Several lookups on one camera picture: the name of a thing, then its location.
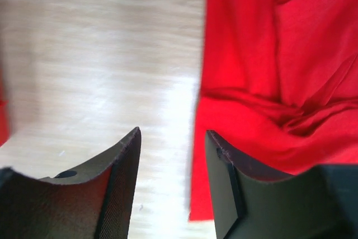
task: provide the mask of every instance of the table surface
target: table surface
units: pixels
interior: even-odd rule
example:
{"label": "table surface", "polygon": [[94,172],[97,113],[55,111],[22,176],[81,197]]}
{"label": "table surface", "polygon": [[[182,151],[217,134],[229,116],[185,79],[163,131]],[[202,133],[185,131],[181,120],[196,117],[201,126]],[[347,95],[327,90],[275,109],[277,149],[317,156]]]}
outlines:
{"label": "table surface", "polygon": [[188,223],[204,0],[3,0],[12,138],[0,166],[41,178],[143,133],[129,238],[215,238]]}

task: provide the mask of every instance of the red fabric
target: red fabric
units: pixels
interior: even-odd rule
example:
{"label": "red fabric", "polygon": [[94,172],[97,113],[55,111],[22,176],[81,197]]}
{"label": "red fabric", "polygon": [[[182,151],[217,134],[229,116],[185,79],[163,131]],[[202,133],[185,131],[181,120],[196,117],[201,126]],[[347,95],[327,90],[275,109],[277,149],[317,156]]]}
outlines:
{"label": "red fabric", "polygon": [[5,143],[9,137],[5,104],[5,102],[0,101],[0,146]]}
{"label": "red fabric", "polygon": [[0,70],[0,146],[6,142],[9,137],[8,122],[6,117],[6,102],[3,101],[2,77]]}
{"label": "red fabric", "polygon": [[207,0],[190,219],[213,219],[207,129],[292,174],[357,163],[357,54],[357,0]]}

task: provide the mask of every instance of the red fabric edge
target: red fabric edge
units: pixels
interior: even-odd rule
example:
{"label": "red fabric edge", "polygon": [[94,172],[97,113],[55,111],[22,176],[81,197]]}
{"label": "red fabric edge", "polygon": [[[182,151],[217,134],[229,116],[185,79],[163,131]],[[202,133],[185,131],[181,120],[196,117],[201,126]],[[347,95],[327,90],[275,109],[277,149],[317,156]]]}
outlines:
{"label": "red fabric edge", "polygon": [[0,146],[2,146],[10,136],[7,113],[6,113],[6,102],[0,101]]}

